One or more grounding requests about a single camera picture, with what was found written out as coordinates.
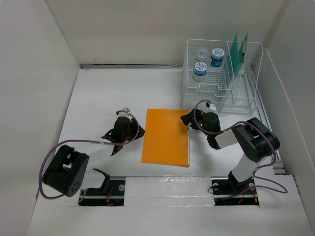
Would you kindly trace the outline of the orange file folder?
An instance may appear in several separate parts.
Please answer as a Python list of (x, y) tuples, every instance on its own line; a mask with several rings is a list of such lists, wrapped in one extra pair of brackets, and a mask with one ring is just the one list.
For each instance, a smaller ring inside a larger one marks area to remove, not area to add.
[(148, 109), (141, 162), (189, 167), (189, 128), (181, 116), (188, 110)]

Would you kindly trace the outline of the blue pin jar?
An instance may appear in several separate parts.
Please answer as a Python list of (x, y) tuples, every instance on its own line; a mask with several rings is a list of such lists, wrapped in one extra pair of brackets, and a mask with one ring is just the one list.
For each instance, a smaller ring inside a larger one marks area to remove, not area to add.
[(204, 81), (207, 74), (207, 70), (208, 66), (206, 63), (202, 61), (197, 62), (193, 67), (192, 78), (197, 82)]
[(224, 59), (224, 56), (225, 56), (224, 49), (214, 48), (212, 50), (212, 53), (211, 53), (211, 63), (210, 63), (210, 65), (212, 67), (220, 67), (221, 64), (222, 64), (222, 61)]

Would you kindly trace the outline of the clear paper clip jar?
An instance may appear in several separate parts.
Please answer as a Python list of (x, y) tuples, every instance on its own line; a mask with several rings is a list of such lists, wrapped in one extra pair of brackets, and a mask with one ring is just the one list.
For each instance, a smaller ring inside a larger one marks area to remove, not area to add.
[(209, 56), (209, 53), (206, 49), (198, 49), (196, 52), (196, 59), (198, 61), (205, 62), (208, 56)]

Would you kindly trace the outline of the green clip file folder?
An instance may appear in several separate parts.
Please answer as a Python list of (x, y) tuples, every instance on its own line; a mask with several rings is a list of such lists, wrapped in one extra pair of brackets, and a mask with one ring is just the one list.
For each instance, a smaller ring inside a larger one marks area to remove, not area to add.
[(245, 53), (247, 49), (248, 33), (246, 33), (241, 46), (239, 46), (238, 33), (235, 34), (234, 40), (230, 47), (230, 57), (232, 62), (233, 74), (236, 77), (244, 63)]

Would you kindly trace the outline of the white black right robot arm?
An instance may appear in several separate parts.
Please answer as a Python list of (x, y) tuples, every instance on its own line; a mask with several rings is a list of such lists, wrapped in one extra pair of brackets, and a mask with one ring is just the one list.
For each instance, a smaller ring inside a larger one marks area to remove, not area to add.
[(193, 109), (181, 116), (181, 121), (183, 125), (205, 134), (208, 145), (215, 150), (235, 144), (241, 147), (243, 156), (223, 184), (223, 189), (230, 191), (231, 195), (243, 191), (262, 161), (270, 155), (276, 158), (276, 150), (280, 147), (278, 137), (257, 118), (239, 121), (222, 130), (217, 114)]

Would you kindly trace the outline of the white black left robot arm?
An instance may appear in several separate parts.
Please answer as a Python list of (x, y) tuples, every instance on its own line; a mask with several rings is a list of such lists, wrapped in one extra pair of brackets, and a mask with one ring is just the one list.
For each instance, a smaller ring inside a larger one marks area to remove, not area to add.
[(68, 143), (104, 145), (110, 147), (110, 156), (113, 156), (144, 134), (145, 129), (129, 114), (118, 116), (113, 128), (101, 137), (101, 141), (70, 139), (56, 144), (40, 166), (38, 188), (41, 196), (48, 200), (72, 197), (81, 187), (90, 156)]

